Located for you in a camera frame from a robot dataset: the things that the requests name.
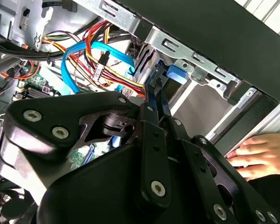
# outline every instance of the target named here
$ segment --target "blue plastic tab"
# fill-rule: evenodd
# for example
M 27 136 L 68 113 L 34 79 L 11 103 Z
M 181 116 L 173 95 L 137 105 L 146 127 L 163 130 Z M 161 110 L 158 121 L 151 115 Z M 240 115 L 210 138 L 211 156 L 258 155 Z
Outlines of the blue plastic tab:
M 167 71 L 167 77 L 177 81 L 180 84 L 186 84 L 187 82 L 187 72 L 177 68 L 175 65 L 170 65 Z

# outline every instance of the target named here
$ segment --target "black wire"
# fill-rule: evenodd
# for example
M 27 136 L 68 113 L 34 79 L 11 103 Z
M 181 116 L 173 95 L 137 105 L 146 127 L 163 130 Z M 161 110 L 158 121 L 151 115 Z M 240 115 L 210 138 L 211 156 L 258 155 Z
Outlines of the black wire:
M 84 31 L 86 31 L 87 29 L 89 29 L 90 27 L 95 25 L 98 21 L 100 21 L 100 19 L 101 19 L 100 17 L 95 18 L 93 21 L 91 21 L 84 27 L 77 30 L 74 34 L 78 35 Z M 59 53 L 59 51 L 48 53 L 48 52 L 43 52 L 43 51 L 37 52 L 32 49 L 21 48 L 15 44 L 13 44 L 12 42 L 10 42 L 8 39 L 3 37 L 2 35 L 0 35 L 0 53 L 9 55 L 9 56 L 12 56 L 15 58 L 24 59 L 24 60 L 32 60 L 32 61 L 48 61 L 48 55 L 49 55 L 50 61 L 61 60 L 63 57 L 63 54 Z
M 81 33 L 83 33 L 84 31 L 88 30 L 89 28 L 93 27 L 95 24 L 97 24 L 98 22 L 100 22 L 102 20 L 101 17 L 97 17 L 95 18 L 93 21 L 89 22 L 88 24 L 86 24 L 85 26 L 83 26 L 82 28 L 78 29 L 74 35 L 79 35 Z M 54 34 L 54 33 L 57 33 L 56 31 L 53 31 L 51 33 L 48 33 L 47 35 L 50 35 L 50 34 Z M 62 37 L 66 37 L 66 39 L 62 39 L 63 41 L 64 40 L 68 40 L 70 39 L 70 37 L 68 37 L 68 35 L 57 35 L 59 38 L 62 38 Z
M 119 41 L 127 41 L 132 38 L 132 35 L 124 35 L 124 36 L 116 36 L 108 39 L 108 44 L 109 43 L 116 43 Z

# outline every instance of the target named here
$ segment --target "cable connector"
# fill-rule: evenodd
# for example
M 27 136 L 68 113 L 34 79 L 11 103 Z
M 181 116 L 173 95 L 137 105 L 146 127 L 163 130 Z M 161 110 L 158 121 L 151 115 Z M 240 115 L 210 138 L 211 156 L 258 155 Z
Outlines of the cable connector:
M 100 59 L 98 61 L 97 68 L 95 69 L 95 72 L 93 74 L 93 80 L 94 81 L 99 81 L 99 78 L 101 77 L 102 72 L 103 72 L 103 70 L 105 69 L 105 67 L 106 67 L 106 65 L 108 63 L 109 55 L 110 55 L 110 51 L 106 51 L 100 57 Z

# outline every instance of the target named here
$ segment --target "yellow wire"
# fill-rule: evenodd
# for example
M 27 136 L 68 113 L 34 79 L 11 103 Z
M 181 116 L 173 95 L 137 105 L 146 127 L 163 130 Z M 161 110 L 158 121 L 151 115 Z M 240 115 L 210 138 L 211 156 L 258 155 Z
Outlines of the yellow wire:
M 95 63 L 98 63 L 98 60 L 95 59 L 94 57 L 92 57 L 92 56 L 89 54 L 88 51 L 86 51 L 86 54 L 87 54 L 87 56 L 88 56 L 91 60 L 93 60 Z M 124 77 L 124 76 L 118 74 L 117 72 L 113 71 L 112 69 L 110 69 L 110 68 L 107 67 L 107 66 L 105 67 L 105 69 L 107 69 L 109 72 L 111 72 L 111 73 L 114 74 L 115 76 L 124 79 L 124 80 L 125 80 L 126 82 L 128 82 L 128 83 L 132 83 L 132 84 L 134 84 L 134 85 L 136 85 L 136 86 L 139 86 L 139 87 L 143 87 L 143 86 L 144 86 L 144 85 L 142 85 L 142 84 L 140 84 L 140 83 L 136 83 L 136 82 L 134 82 L 134 81 L 132 81 L 132 80 L 130 80 L 130 79 L 128 79 L 128 78 L 126 78 L 126 77 Z
M 110 31 L 110 27 L 108 27 L 106 30 L 105 30 L 105 44 L 108 44 L 108 39 L 109 39 L 109 31 Z

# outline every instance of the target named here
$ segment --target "green circuit board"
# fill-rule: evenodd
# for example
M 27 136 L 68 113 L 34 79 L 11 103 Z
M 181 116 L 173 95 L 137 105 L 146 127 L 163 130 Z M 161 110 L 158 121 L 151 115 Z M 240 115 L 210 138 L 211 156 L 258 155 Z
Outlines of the green circuit board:
M 69 162 L 71 163 L 71 170 L 77 169 L 83 165 L 88 153 L 90 151 L 89 146 L 74 149 L 70 154 Z
M 25 82 L 41 90 L 47 81 L 41 75 L 36 74 L 32 78 L 27 79 Z

